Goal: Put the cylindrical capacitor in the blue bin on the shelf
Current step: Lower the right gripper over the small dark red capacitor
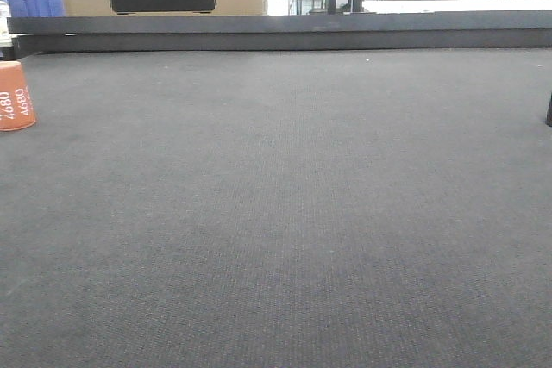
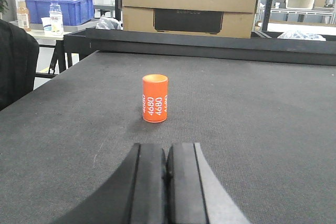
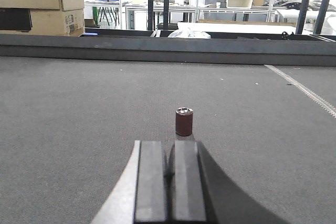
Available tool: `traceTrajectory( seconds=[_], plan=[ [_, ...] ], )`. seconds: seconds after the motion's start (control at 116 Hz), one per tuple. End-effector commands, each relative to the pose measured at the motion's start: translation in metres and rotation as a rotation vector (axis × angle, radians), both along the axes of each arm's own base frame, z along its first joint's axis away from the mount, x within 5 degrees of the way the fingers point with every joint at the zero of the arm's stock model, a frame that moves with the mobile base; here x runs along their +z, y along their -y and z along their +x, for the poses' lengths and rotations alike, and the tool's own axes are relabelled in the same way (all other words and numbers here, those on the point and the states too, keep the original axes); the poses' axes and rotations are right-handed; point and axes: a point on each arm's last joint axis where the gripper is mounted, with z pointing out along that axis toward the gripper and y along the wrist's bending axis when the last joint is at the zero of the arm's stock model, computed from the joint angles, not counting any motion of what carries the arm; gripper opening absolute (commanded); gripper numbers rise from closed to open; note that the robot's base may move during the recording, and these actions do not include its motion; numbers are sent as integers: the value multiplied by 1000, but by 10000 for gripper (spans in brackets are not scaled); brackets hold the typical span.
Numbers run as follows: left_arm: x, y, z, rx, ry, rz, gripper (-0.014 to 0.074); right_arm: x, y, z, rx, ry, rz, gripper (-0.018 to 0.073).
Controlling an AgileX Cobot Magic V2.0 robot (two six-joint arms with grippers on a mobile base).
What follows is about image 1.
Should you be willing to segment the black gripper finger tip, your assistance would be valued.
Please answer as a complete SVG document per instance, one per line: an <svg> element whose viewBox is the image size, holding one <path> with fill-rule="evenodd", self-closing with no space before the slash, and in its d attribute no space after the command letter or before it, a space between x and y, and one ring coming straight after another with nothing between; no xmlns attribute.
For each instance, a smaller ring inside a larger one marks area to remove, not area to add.
<svg viewBox="0 0 552 368"><path fill-rule="evenodd" d="M547 110L547 115L546 115L546 125L549 126L549 127L552 127L552 96L550 95L550 99L549 99L549 107L548 107L548 110Z"/></svg>

